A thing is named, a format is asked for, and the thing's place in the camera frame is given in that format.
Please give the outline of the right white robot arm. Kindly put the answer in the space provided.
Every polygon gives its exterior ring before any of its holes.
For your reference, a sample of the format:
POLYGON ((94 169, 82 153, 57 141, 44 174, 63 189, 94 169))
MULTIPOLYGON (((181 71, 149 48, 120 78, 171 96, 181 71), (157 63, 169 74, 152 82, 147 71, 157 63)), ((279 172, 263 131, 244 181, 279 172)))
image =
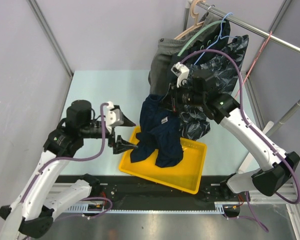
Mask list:
POLYGON ((169 84, 162 106, 180 113, 185 106, 200 107, 210 120, 228 130, 252 154, 259 168, 233 173, 222 183, 221 196, 232 201, 241 192, 257 190, 271 197, 293 177, 300 162, 299 155, 286 152, 271 141, 247 117, 242 104, 228 93, 220 93, 212 72, 199 69, 192 74, 192 86, 186 87, 189 69, 171 69, 176 80, 169 84))

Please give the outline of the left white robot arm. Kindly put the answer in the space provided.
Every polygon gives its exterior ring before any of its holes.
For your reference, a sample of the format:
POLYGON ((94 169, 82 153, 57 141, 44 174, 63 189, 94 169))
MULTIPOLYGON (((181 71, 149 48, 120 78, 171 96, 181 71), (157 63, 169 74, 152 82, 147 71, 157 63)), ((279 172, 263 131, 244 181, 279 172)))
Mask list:
POLYGON ((100 105, 96 115, 87 100, 75 100, 65 117, 47 137, 38 164, 16 200, 0 207, 4 225, 1 240, 16 240, 19 235, 38 239, 47 233, 55 220, 69 207, 81 201, 101 204, 102 213, 112 208, 112 202, 102 193, 100 181, 84 174, 73 185, 54 197, 49 197, 53 185, 70 162, 80 162, 76 152, 86 139, 101 140, 101 147, 110 147, 114 154, 135 149, 136 146, 120 135, 116 127, 134 127, 118 105, 108 101, 100 105))

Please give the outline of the navy blue shorts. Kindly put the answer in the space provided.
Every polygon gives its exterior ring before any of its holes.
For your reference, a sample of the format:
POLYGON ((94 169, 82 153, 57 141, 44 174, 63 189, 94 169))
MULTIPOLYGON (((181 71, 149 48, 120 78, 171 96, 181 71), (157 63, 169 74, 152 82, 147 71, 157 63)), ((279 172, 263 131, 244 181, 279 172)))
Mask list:
POLYGON ((184 152, 180 142, 180 119, 173 112, 160 107, 160 95, 150 94, 141 107, 136 134, 137 148, 130 153, 130 162, 146 160, 155 150, 158 155, 155 165, 160 168, 174 167, 183 159, 184 152))

